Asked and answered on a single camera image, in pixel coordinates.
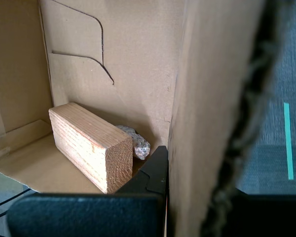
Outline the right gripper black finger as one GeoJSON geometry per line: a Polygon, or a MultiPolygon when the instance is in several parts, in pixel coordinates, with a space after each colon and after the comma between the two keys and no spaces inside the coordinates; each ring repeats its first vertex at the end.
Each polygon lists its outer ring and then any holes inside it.
{"type": "Polygon", "coordinates": [[[237,190],[227,237],[296,237],[296,195],[249,195],[237,190]]]}
{"type": "Polygon", "coordinates": [[[13,237],[161,237],[168,150],[159,146],[114,194],[33,194],[7,212],[13,237]]]}

